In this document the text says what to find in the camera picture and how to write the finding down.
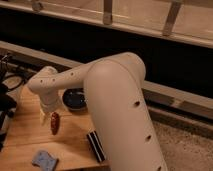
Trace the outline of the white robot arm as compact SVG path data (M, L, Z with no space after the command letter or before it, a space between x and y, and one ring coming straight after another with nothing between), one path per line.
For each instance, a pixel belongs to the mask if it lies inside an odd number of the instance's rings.
M145 64L125 52L59 73L46 66L27 83L50 113L60 104L58 91L82 88L111 171L168 171L145 100Z

